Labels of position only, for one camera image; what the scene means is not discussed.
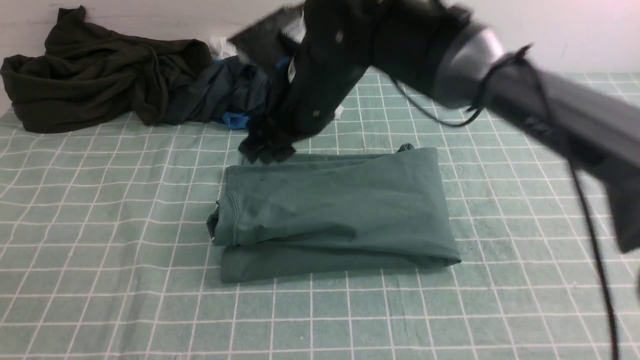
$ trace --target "green t-shirt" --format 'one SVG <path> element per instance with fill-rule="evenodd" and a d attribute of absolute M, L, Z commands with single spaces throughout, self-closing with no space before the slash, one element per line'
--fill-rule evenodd
<path fill-rule="evenodd" d="M 461 261 L 434 148 L 228 167 L 208 226 L 223 282 Z"/>

